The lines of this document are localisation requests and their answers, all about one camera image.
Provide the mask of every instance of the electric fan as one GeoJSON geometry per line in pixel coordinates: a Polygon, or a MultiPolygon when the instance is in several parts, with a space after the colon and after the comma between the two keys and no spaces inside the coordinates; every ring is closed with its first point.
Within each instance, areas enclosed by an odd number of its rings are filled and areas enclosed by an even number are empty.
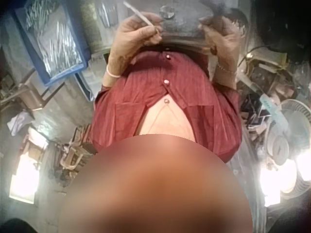
{"type": "Polygon", "coordinates": [[[280,111],[288,125],[282,129],[278,119],[270,119],[265,135],[265,165],[276,176],[271,186],[277,185],[280,196],[287,200],[302,195],[311,186],[311,110],[299,101],[286,100],[280,111]]]}

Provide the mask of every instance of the cable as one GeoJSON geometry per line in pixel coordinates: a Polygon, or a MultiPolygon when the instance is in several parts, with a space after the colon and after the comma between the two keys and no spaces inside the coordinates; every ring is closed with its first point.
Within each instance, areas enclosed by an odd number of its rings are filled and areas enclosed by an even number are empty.
{"type": "Polygon", "coordinates": [[[260,49],[260,48],[268,48],[269,46],[270,46],[270,45],[261,45],[261,46],[257,46],[257,47],[252,48],[250,51],[248,51],[248,52],[246,53],[246,55],[245,55],[245,56],[243,57],[243,59],[240,61],[238,67],[240,67],[240,66],[242,65],[243,61],[245,61],[245,59],[247,58],[247,55],[248,55],[249,53],[251,53],[251,52],[253,52],[253,51],[257,50],[257,49],[260,49]]]}

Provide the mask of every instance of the wrist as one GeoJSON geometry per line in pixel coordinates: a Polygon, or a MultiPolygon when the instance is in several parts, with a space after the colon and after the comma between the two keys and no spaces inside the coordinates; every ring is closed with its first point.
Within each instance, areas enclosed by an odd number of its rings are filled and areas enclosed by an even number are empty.
{"type": "Polygon", "coordinates": [[[107,66],[111,74],[122,75],[124,71],[126,70],[128,64],[129,62],[122,57],[109,56],[107,66]]]}
{"type": "Polygon", "coordinates": [[[218,59],[218,64],[223,69],[235,73],[238,70],[238,60],[237,59],[218,59]]]}

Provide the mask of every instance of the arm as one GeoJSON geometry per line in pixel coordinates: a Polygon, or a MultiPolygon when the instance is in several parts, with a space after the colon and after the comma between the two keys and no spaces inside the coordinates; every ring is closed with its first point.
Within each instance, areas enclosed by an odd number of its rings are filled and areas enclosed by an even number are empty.
{"type": "Polygon", "coordinates": [[[201,21],[199,28],[205,32],[206,40],[214,45],[212,50],[218,56],[213,82],[236,90],[235,79],[241,47],[241,33],[225,17],[216,17],[209,22],[201,21]]]}
{"type": "MultiPolygon", "coordinates": [[[[143,46],[157,45],[162,37],[158,32],[162,31],[161,17],[152,13],[142,13],[154,26],[144,26],[143,21],[136,15],[122,22],[117,30],[111,47],[107,68],[113,76],[121,76],[133,57],[143,46]]],[[[112,77],[108,72],[103,78],[103,86],[112,88],[118,78],[112,77]]]]}

